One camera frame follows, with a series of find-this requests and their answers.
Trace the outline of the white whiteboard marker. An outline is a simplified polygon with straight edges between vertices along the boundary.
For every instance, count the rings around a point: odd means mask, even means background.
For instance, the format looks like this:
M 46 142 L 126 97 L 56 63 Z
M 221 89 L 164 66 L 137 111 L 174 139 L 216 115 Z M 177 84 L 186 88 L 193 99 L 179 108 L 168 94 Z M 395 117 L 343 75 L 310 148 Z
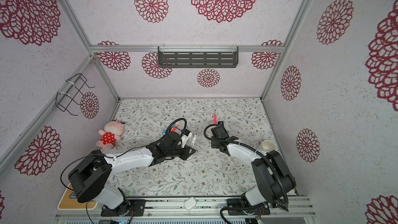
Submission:
M 195 136 L 192 138 L 192 141 L 191 141 L 191 143 L 190 143 L 190 146 L 191 146 L 191 147 L 194 146 L 196 139 L 197 139 L 197 135 L 195 135 Z

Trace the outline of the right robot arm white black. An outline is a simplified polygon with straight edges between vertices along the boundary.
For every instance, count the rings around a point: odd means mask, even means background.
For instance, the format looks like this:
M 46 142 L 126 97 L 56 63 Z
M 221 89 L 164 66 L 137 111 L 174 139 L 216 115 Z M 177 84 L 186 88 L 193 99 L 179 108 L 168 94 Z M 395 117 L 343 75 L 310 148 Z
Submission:
M 256 185 L 241 196 L 244 204 L 256 206 L 269 203 L 288 210 L 287 193 L 296 187 L 296 182 L 279 152 L 263 152 L 230 136 L 222 121 L 208 125 L 203 133 L 211 141 L 212 148 L 251 166 Z

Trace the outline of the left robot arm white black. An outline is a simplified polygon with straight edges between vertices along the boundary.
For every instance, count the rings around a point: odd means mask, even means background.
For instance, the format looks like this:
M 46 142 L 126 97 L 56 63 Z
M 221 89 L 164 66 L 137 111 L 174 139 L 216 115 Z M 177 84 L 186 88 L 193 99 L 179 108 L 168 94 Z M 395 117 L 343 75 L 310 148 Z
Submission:
M 136 151 L 103 154 L 95 150 L 68 174 L 70 185 L 79 203 L 90 201 L 105 206 L 107 211 L 121 216 L 131 209 L 127 196 L 120 188 L 108 185 L 115 174 L 135 168 L 151 167 L 165 160 L 187 160 L 196 150 L 188 145 L 195 135 L 185 130 L 182 134 L 169 132 L 159 140 Z

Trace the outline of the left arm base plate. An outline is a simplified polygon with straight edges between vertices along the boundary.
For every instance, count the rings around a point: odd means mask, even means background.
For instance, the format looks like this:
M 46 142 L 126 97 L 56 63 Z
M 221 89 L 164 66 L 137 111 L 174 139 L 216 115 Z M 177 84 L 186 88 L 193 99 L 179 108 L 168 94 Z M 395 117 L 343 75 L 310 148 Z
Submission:
M 132 199 L 129 203 L 123 202 L 115 209 L 110 209 L 104 206 L 101 211 L 101 217 L 122 217 L 122 216 L 138 216 L 144 214 L 146 201 L 142 199 Z

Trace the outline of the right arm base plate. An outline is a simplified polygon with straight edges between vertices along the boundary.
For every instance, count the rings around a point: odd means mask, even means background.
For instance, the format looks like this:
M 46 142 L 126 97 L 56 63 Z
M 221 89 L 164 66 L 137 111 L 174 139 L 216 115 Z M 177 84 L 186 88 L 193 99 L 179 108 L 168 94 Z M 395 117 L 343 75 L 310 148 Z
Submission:
M 251 206 L 242 199 L 227 199 L 228 214 L 231 216 L 238 215 L 269 215 L 270 209 L 267 203 L 261 203 Z

